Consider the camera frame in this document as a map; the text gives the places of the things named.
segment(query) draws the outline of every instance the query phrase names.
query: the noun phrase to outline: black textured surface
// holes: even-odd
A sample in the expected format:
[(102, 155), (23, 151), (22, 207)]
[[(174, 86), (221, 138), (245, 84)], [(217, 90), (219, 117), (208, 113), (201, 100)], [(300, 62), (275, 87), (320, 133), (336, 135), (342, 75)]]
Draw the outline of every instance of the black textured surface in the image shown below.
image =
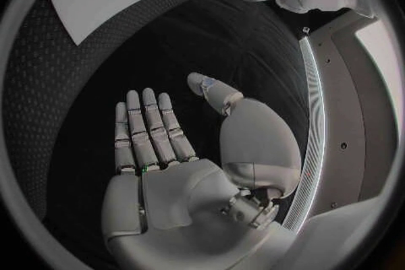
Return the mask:
[(50, 0), (34, 4), (9, 59), (3, 119), (16, 177), (40, 218), (47, 209), (47, 174), (53, 145), (77, 94), (126, 39), (185, 1), (139, 1), (105, 22), (79, 47), (66, 33)]
[[(304, 156), (304, 65), (298, 41), (274, 11), (239, 0), (193, 0), (171, 10), (99, 68), (70, 109), (55, 145), (46, 224), (96, 269), (113, 267), (101, 238), (101, 205), (114, 174), (115, 104), (128, 90), (168, 92), (198, 156), (219, 163), (222, 117), (189, 90), (186, 77), (193, 71), (223, 80), (276, 110)], [(279, 219), (288, 205), (282, 202)]]

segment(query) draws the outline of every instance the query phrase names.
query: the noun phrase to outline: led light strip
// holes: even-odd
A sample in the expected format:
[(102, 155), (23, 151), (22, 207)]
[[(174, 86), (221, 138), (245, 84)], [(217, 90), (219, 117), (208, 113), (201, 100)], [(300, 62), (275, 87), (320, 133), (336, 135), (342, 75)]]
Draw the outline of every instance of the led light strip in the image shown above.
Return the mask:
[(301, 179), (283, 226), (299, 232), (317, 195), (325, 153), (325, 106), (317, 62), (308, 37), (300, 41), (308, 83), (309, 133)]

